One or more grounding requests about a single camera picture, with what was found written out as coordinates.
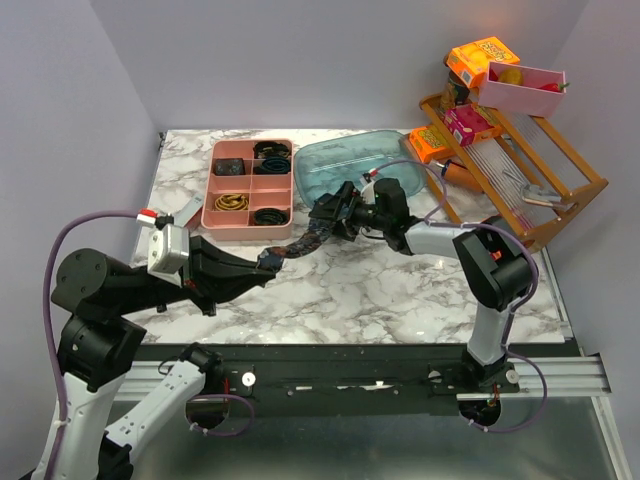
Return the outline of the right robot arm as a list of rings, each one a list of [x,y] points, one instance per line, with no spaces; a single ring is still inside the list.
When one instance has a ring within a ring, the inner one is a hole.
[[[535,291],[539,276],[528,249],[501,216],[465,224],[420,219],[410,213],[399,181],[383,178],[373,183],[371,203],[345,182],[336,193],[320,197],[309,217],[330,223],[344,237],[361,228],[379,231],[392,250],[404,255],[458,260],[477,301],[460,379],[474,392],[494,383],[505,368],[515,310]]]

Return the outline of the floral patterned necktie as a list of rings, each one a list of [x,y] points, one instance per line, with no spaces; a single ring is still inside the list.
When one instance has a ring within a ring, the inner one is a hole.
[[[297,240],[283,246],[265,248],[257,257],[257,268],[278,272],[285,260],[295,260],[318,250],[332,235],[335,223],[330,220],[309,220],[307,229]]]

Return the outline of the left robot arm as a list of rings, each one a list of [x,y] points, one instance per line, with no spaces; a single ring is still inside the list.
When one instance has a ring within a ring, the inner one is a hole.
[[[235,401],[221,355],[194,343],[135,407],[108,421],[146,334],[128,314],[189,300],[212,316],[217,305],[276,276],[200,236],[191,238],[189,249],[175,283],[94,249],[77,250],[60,264],[51,300],[70,314],[55,355],[65,391],[32,478],[128,479],[142,450],[190,400]]]

